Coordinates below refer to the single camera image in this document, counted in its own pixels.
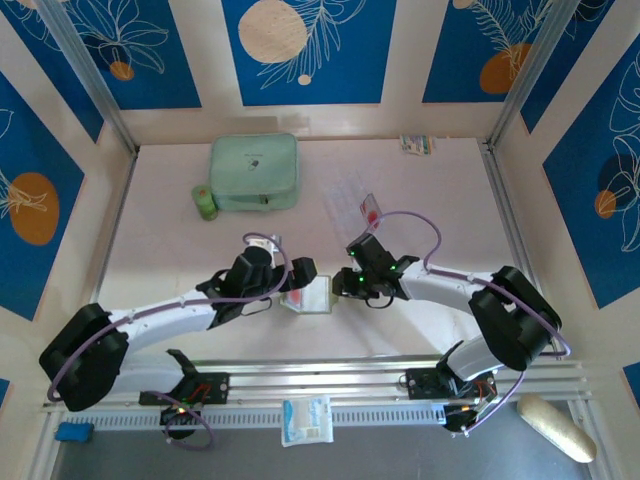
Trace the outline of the green snap card holder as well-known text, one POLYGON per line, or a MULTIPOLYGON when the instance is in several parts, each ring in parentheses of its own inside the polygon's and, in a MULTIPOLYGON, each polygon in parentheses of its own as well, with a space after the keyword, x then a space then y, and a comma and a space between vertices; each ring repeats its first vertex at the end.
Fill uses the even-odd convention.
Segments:
POLYGON ((293 311, 282 304, 283 293, 280 297, 280 305, 300 315, 330 314, 335 303, 335 296, 331 291, 331 277, 318 275, 308 286, 303 288, 304 309, 300 312, 293 311))

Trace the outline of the white blue wipes packet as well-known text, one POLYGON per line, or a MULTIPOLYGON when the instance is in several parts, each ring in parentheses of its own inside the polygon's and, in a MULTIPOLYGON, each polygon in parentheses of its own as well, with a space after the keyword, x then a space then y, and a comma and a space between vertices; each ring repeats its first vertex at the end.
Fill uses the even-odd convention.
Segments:
POLYGON ((334 442, 329 396, 284 400, 282 414, 281 443, 283 447, 334 442))

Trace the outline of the beige cork roller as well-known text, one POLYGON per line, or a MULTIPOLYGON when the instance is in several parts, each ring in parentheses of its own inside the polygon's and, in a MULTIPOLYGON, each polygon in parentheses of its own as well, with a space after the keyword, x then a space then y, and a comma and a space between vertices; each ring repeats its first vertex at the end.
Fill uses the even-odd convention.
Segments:
POLYGON ((594 440, 572 419, 535 394, 517 402, 520 417, 537 433, 572 460, 588 464, 597 456, 594 440))

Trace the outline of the clear acrylic card stand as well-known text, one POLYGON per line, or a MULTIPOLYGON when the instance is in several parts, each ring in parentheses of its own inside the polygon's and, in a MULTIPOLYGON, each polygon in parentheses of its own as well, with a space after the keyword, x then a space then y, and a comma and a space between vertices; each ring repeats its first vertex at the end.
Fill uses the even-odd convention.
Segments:
POLYGON ((341 247, 347 247, 366 229, 360 203, 373 191, 357 171, 336 170, 322 183, 323 201, 341 247))

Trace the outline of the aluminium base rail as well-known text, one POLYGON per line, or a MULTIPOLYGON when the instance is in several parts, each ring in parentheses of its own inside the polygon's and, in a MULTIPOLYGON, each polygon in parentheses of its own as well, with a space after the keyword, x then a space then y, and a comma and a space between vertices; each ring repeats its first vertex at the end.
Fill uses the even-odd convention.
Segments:
MULTIPOLYGON (((207 405, 273 406, 284 399, 321 395, 329 396, 339 405, 348 406, 409 401, 443 405, 430 400, 411 400, 407 391, 399 385, 399 379, 407 369, 434 367, 437 360, 433 356, 192 362, 201 372, 230 375, 227 401, 224 404, 207 405)), ((518 399, 523 394, 538 394, 552 401, 583 400, 593 395, 587 372, 578 362, 542 359, 536 361, 525 373, 506 368, 491 373, 491 385, 495 388, 497 397, 489 406, 505 396, 518 399)), ((142 405, 139 397, 140 393, 109 395, 90 408, 126 404, 160 406, 142 405)), ((45 404, 49 408, 70 411, 63 402, 52 402, 48 397, 45 404)))

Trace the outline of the aluminium frame post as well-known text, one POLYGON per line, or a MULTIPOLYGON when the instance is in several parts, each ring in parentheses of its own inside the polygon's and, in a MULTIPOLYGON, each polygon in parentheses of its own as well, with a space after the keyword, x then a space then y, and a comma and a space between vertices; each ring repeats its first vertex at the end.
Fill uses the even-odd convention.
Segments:
POLYGON ((510 0, 486 6, 488 26, 483 30, 507 59, 513 83, 505 104, 487 138, 494 152, 515 117, 524 118, 532 132, 566 80, 591 36, 609 0, 523 0, 514 10, 510 0))
POLYGON ((108 85, 64 7, 57 0, 34 0, 36 10, 87 95, 132 159, 139 146, 131 135, 108 85))

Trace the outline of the printed paper packet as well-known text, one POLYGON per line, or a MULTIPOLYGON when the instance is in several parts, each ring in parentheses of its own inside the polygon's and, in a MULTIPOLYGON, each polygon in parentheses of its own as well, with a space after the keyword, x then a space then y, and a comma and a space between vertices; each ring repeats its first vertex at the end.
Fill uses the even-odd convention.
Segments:
POLYGON ((427 135, 399 136, 401 150, 406 154, 428 156, 434 151, 433 139, 427 135))

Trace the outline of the aluminium table side rail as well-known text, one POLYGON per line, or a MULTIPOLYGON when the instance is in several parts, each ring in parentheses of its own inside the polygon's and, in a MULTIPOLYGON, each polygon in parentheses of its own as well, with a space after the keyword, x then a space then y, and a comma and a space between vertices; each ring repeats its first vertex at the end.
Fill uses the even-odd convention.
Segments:
POLYGON ((77 301, 66 326, 63 352, 70 362, 111 334, 109 311, 98 297, 137 163, 132 157, 122 164, 111 162, 95 181, 83 185, 72 215, 73 258, 77 301))
POLYGON ((529 261, 515 211, 508 195, 506 180, 503 178, 498 160, 487 144, 480 141, 478 145, 513 259, 512 265, 535 288, 538 288, 539 282, 529 261))

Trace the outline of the mint green zip pouch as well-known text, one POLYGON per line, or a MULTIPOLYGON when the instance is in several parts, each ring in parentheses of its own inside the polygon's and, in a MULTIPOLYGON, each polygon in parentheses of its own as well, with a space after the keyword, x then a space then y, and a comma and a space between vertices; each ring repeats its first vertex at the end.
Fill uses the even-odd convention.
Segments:
POLYGON ((299 198, 296 137, 273 133, 217 138, 211 146, 209 182, 222 211, 293 208, 299 198))

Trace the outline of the blue sponge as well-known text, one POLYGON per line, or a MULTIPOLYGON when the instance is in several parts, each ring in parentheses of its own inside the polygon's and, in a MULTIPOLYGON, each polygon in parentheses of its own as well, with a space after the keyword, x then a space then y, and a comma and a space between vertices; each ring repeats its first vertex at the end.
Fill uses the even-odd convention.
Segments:
POLYGON ((62 422, 56 429, 54 440, 58 442, 88 443, 92 439, 93 432, 93 423, 62 422))

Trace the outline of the green tape roll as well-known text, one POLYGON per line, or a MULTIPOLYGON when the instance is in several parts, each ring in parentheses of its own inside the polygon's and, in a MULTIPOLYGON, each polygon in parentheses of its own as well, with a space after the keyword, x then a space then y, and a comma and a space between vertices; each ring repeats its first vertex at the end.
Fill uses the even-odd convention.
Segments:
POLYGON ((205 221, 213 221, 218 210, 214 198, 208 185, 197 185, 191 190, 192 200, 198 210, 200 217, 205 221))

